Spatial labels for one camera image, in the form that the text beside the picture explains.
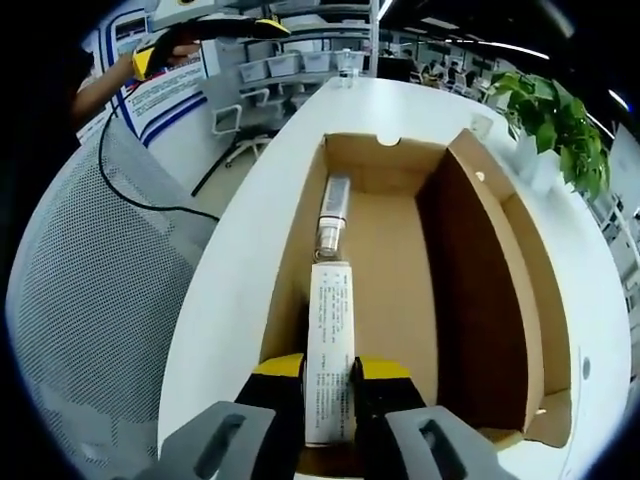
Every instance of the white tube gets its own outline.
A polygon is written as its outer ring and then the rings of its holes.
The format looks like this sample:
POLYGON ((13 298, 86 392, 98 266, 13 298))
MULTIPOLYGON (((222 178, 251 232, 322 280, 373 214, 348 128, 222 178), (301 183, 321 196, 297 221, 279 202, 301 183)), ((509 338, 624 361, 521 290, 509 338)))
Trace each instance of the white tube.
POLYGON ((340 260, 340 237, 347 226, 351 181, 345 175, 331 175, 322 199, 315 257, 318 261, 340 260))

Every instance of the white table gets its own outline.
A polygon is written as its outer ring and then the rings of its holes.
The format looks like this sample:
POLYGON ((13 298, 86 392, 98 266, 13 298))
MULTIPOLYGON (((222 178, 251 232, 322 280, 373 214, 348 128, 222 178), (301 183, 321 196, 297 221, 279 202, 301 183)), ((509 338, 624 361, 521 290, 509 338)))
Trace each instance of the white table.
MULTIPOLYGON (((504 118, 477 102, 389 80, 362 78, 351 89, 335 85, 331 80, 322 87, 271 142, 204 252, 169 351, 159 444, 216 401, 235 399, 258 363, 280 257, 325 133, 448 144, 477 112, 494 120, 485 142, 494 154, 515 149, 504 118)), ((625 407, 630 337, 624 297, 607 244, 582 199, 561 184, 539 198, 514 183, 544 239, 566 310, 573 426, 564 448, 520 442, 500 452, 500 463, 521 480, 575 478, 603 448, 625 407)))

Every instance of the floor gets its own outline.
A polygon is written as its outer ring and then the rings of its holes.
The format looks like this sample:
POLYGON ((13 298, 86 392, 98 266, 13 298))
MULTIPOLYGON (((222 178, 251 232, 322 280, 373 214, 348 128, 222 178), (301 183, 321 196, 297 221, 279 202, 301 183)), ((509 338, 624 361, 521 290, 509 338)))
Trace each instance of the floor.
POLYGON ((254 163, 255 156, 249 150, 236 158, 231 168, 220 165, 196 195, 200 208, 221 217, 254 163))

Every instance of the green leaves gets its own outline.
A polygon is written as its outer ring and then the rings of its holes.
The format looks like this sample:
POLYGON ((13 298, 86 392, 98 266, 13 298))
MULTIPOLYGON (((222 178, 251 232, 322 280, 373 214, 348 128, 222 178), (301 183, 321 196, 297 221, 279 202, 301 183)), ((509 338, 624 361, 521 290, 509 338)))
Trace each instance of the green leaves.
POLYGON ((609 188, 611 168, 600 132, 590 125, 580 99, 555 80, 515 72, 493 77, 496 93, 511 92, 507 119, 536 137, 538 152, 560 154, 560 170, 566 183, 596 197, 609 188))
POLYGON ((538 153, 546 152, 547 150, 553 150, 556 146, 556 128, 553 122, 549 119, 540 125, 536 132, 536 146, 538 147, 538 153))

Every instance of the ceiling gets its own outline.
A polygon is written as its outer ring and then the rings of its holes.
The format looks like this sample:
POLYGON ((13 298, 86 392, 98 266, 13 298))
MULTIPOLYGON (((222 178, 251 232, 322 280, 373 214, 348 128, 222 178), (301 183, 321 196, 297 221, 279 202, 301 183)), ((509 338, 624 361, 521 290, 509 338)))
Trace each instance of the ceiling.
POLYGON ((395 0, 381 28, 417 28, 437 39, 472 35, 544 53, 549 60, 504 48, 459 45, 504 58, 527 73, 555 78, 609 130, 614 122, 622 122, 640 138, 640 82, 633 74, 640 68, 633 48, 634 29, 639 25, 633 8, 621 0, 589 7, 577 0, 395 0), (428 17, 458 28, 421 21, 428 17), (609 89, 631 106, 630 113, 611 97, 609 89))

